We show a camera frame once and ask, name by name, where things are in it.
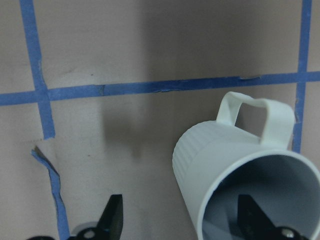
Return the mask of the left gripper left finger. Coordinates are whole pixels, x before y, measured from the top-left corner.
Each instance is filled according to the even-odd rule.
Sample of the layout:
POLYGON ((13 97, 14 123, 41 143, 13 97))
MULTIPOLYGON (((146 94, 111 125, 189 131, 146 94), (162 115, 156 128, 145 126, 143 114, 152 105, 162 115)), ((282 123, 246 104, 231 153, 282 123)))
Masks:
POLYGON ((96 225, 100 232, 100 240, 119 240, 124 224, 123 196, 113 194, 96 225))

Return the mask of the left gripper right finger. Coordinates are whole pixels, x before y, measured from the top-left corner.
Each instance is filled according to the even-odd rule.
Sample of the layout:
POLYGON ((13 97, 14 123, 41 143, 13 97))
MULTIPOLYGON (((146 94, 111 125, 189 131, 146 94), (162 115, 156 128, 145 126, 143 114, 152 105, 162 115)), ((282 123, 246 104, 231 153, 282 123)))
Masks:
POLYGON ((237 225, 245 240, 279 240, 276 226, 248 194, 237 202, 237 225))

